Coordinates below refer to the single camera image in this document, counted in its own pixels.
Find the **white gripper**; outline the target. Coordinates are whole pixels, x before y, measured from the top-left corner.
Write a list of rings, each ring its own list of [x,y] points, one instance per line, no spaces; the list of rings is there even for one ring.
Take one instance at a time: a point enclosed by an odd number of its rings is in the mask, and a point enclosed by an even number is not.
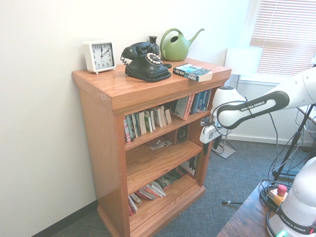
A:
[[[205,126],[200,134],[199,140],[204,143],[203,154],[206,156],[208,154],[209,142],[213,141],[213,149],[217,149],[220,143],[220,131],[222,127],[216,127],[214,125]]]

